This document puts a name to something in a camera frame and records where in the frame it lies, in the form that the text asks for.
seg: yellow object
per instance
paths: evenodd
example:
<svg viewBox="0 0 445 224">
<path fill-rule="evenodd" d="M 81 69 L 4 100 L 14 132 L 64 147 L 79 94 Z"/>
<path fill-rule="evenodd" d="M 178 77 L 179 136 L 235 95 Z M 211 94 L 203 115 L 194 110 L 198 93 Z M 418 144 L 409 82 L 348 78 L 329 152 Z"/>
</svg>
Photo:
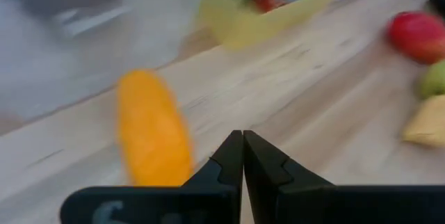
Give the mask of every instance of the yellow object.
<svg viewBox="0 0 445 224">
<path fill-rule="evenodd" d="M 403 132 L 404 141 L 445 146 L 445 95 L 427 99 Z"/>
<path fill-rule="evenodd" d="M 119 137 L 135 186 L 181 186 L 193 172 L 191 140 L 163 81 L 135 70 L 118 83 Z"/>
<path fill-rule="evenodd" d="M 273 37 L 283 29 L 309 19 L 331 0 L 298 0 L 261 14 L 251 2 L 202 0 L 200 19 L 230 49 L 240 49 Z"/>
</svg>

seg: wooden countertop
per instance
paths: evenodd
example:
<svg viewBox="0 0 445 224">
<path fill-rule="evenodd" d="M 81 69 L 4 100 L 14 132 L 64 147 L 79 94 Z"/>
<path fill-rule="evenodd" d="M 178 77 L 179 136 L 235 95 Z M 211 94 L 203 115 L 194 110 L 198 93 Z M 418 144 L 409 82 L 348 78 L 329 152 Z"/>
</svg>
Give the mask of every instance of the wooden countertop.
<svg viewBox="0 0 445 224">
<path fill-rule="evenodd" d="M 159 70 L 194 135 L 197 167 L 233 129 L 253 129 L 335 184 L 439 184 L 445 151 L 400 142 L 422 72 L 382 40 L 424 0 L 337 0 L 305 25 L 231 53 L 198 33 Z M 61 202 L 125 184 L 113 90 L 0 138 L 0 223 L 57 223 Z M 243 223 L 251 223 L 248 197 Z"/>
</svg>

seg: green fruit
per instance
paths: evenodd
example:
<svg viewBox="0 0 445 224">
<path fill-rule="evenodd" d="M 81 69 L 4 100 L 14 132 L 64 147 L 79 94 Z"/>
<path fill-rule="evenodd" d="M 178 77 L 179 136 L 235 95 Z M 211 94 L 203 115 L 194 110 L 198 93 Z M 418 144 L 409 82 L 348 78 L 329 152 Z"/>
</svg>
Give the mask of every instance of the green fruit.
<svg viewBox="0 0 445 224">
<path fill-rule="evenodd" d="M 432 65 L 421 81 L 421 96 L 424 99 L 445 95 L 445 61 Z"/>
</svg>

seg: yellow bowl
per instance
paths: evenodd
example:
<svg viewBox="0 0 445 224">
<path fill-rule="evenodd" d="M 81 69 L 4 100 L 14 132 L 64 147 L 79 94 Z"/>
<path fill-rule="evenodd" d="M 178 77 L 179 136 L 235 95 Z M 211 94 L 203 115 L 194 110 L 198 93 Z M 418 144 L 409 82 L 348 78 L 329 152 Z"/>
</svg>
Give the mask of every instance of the yellow bowl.
<svg viewBox="0 0 445 224">
<path fill-rule="evenodd" d="M 329 2 L 331 0 L 298 0 L 261 14 L 252 2 L 202 0 L 200 19 L 222 45 L 229 49 L 240 49 L 309 19 Z"/>
</svg>

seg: table surface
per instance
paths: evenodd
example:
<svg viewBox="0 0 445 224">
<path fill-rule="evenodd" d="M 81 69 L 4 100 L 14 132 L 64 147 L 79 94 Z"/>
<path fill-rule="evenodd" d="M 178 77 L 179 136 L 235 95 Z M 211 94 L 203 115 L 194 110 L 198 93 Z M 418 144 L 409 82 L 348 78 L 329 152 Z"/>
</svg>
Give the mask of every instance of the table surface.
<svg viewBox="0 0 445 224">
<path fill-rule="evenodd" d="M 445 151 L 399 139 L 423 68 L 382 40 L 395 13 L 425 0 L 337 0 L 310 22 L 229 52 L 204 29 L 159 69 L 202 165 L 233 129 L 253 129 L 335 184 L 441 184 Z M 73 191 L 126 184 L 115 91 L 0 137 L 0 223 L 58 223 Z M 252 223 L 243 197 L 243 223 Z"/>
</svg>

